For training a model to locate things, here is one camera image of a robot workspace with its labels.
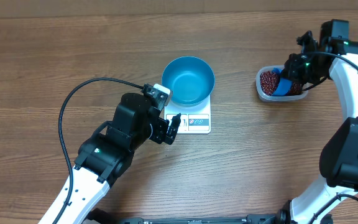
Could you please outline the blue plastic measuring scoop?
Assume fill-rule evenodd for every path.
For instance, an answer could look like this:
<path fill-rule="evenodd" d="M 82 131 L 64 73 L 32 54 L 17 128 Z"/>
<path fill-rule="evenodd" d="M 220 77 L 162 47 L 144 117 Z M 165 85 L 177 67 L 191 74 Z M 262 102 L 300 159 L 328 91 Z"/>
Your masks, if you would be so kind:
<path fill-rule="evenodd" d="M 273 93 L 272 96 L 285 96 L 291 89 L 292 81 L 281 77 L 282 70 L 273 68 Z"/>

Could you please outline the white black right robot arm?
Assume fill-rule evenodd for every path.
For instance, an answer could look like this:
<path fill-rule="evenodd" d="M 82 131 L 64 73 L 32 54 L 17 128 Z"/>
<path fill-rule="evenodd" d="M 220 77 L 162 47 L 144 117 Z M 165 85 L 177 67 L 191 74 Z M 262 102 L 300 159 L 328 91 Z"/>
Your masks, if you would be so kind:
<path fill-rule="evenodd" d="M 274 223 L 332 223 L 329 212 L 343 200 L 358 202 L 358 42 L 349 39 L 349 22 L 321 25 L 319 40 L 310 31 L 297 38 L 281 79 L 316 87 L 327 79 L 339 95 L 343 124 L 323 147 L 319 177 L 278 211 Z"/>

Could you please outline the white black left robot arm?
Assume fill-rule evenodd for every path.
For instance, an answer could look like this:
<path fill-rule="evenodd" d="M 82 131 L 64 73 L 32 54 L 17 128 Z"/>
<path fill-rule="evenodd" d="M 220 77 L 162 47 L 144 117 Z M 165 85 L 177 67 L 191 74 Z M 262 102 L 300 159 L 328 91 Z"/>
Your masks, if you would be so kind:
<path fill-rule="evenodd" d="M 169 94 L 159 90 L 126 93 L 112 120 L 101 124 L 79 148 L 73 176 L 67 179 L 41 223 L 83 223 L 93 207 L 129 168 L 135 150 L 146 140 L 172 144 L 180 115 L 160 117 Z"/>

